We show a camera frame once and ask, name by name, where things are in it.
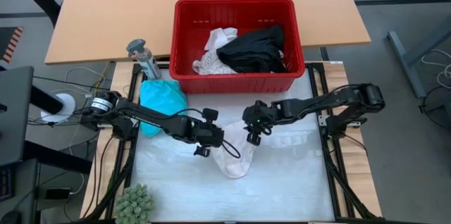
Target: laundry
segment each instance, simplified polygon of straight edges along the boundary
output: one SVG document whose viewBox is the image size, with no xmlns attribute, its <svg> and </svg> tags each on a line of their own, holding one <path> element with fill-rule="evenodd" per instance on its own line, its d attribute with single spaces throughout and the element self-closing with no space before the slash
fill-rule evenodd
<svg viewBox="0 0 451 224">
<path fill-rule="evenodd" d="M 251 167 L 252 157 L 256 146 L 247 142 L 247 131 L 243 130 L 245 126 L 243 121 L 238 121 L 223 128 L 224 139 L 240 152 L 241 158 L 231 156 L 224 147 L 227 147 L 228 151 L 233 154 L 235 151 L 227 144 L 224 144 L 219 148 L 211 148 L 211 155 L 215 162 L 218 164 L 224 175 L 227 175 L 230 178 L 241 178 L 245 176 Z"/>
<path fill-rule="evenodd" d="M 153 109 L 165 115 L 187 108 L 187 100 L 180 84 L 173 80 L 146 80 L 141 84 L 140 103 L 146 108 Z M 146 136 L 154 136 L 161 128 L 141 122 L 141 131 Z"/>
<path fill-rule="evenodd" d="M 237 73 L 286 73 L 282 58 L 283 28 L 248 32 L 217 49 L 222 63 Z"/>
<path fill-rule="evenodd" d="M 204 48 L 206 53 L 200 61 L 194 61 L 192 63 L 192 69 L 200 75 L 236 73 L 232 68 L 224 65 L 219 60 L 218 55 L 216 55 L 218 48 L 221 48 L 235 38 L 237 38 L 237 29 L 233 27 L 226 29 L 218 28 L 210 31 L 210 38 Z"/>
</svg>

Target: gray floor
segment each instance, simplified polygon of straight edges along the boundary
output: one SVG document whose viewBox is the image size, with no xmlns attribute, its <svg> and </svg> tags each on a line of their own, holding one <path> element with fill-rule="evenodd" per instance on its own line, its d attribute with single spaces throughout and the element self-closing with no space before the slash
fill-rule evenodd
<svg viewBox="0 0 451 224">
<path fill-rule="evenodd" d="M 30 13 L 42 10 L 32 0 L 0 0 L 0 13 Z M 372 43 L 363 46 L 337 46 L 328 48 L 331 60 L 344 61 L 350 82 L 372 82 L 381 87 L 387 107 L 379 114 L 368 116 L 369 122 L 362 132 L 369 151 L 369 160 L 383 215 L 391 220 L 424 223 L 449 223 L 451 219 L 451 133 L 434 125 L 420 113 L 421 100 L 414 97 L 401 65 L 385 36 L 388 31 L 398 32 L 406 48 L 424 38 L 429 31 L 451 13 L 451 4 L 417 4 L 399 6 L 360 6 L 359 12 L 371 36 Z M 23 38 L 9 68 L 34 66 L 35 75 L 63 79 L 70 68 L 87 66 L 101 72 L 105 63 L 84 65 L 46 66 L 43 64 L 53 27 L 48 18 L 3 18 L 0 27 L 24 27 Z M 441 49 L 451 52 L 451 43 Z M 305 49 L 305 58 L 320 60 L 318 49 Z M 432 58 L 445 62 L 443 58 Z M 418 65 L 427 89 L 435 87 L 437 68 Z M 74 72 L 70 79 L 92 84 L 96 75 Z M 45 90 L 68 88 L 53 82 L 35 80 Z M 449 92 L 435 93 L 431 100 L 445 98 Z M 83 98 L 78 98 L 82 105 Z M 31 108 L 30 117 L 37 118 L 37 109 Z M 442 123 L 448 123 L 438 114 Z M 76 127 L 29 127 L 27 138 L 53 149 L 64 149 Z M 93 132 L 80 128 L 75 142 L 92 136 Z M 81 156 L 83 148 L 76 152 Z M 59 170 L 45 168 L 42 176 L 51 177 Z M 69 173 L 54 181 L 55 185 L 78 188 L 81 177 Z M 67 205 L 67 212 L 76 219 L 80 212 L 83 192 L 75 195 Z M 43 223 L 64 223 L 68 220 L 61 207 L 44 211 Z"/>
</svg>

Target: white cloth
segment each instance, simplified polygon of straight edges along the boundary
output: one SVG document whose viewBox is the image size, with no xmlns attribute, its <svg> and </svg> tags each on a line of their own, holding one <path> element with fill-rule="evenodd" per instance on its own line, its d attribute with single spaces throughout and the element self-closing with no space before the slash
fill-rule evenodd
<svg viewBox="0 0 451 224">
<path fill-rule="evenodd" d="M 233 27 L 217 28 L 210 31 L 210 38 L 204 48 L 206 53 L 200 61 L 192 62 L 192 69 L 200 75 L 236 73 L 219 60 L 216 50 L 237 38 L 237 33 L 238 30 Z"/>
<path fill-rule="evenodd" d="M 247 174 L 251 167 L 252 156 L 256 146 L 247 142 L 247 131 L 243 121 L 238 121 L 223 128 L 224 139 L 232 144 L 241 154 L 241 158 L 231 156 L 224 147 L 211 148 L 211 154 L 221 171 L 230 178 L 241 178 Z M 228 151 L 236 155 L 236 152 L 224 144 Z"/>
</svg>

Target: white tabletop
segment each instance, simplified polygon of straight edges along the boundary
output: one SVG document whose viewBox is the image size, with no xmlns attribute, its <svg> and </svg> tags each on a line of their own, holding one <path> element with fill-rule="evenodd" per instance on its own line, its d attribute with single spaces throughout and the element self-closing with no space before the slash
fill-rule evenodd
<svg viewBox="0 0 451 224">
<path fill-rule="evenodd" d="M 167 70 L 163 78 L 170 79 Z M 190 108 L 219 111 L 217 125 L 241 120 L 246 106 L 312 97 L 308 74 L 290 90 L 274 94 L 191 94 Z M 150 221 L 333 220 L 333 209 L 314 114 L 276 126 L 262 137 L 251 168 L 239 179 L 226 177 L 212 157 L 193 156 L 194 145 L 165 135 L 140 135 L 132 186 L 147 185 L 156 200 Z"/>
</svg>

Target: teal cloth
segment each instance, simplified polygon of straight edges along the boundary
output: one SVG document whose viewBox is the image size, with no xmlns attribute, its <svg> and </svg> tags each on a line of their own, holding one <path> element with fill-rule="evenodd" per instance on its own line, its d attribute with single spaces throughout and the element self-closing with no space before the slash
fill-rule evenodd
<svg viewBox="0 0 451 224">
<path fill-rule="evenodd" d="M 188 107 L 180 84 L 173 80 L 144 81 L 141 84 L 140 104 L 166 115 L 173 115 Z M 160 128 L 143 122 L 140 127 L 146 136 L 154 136 L 161 131 Z"/>
</svg>

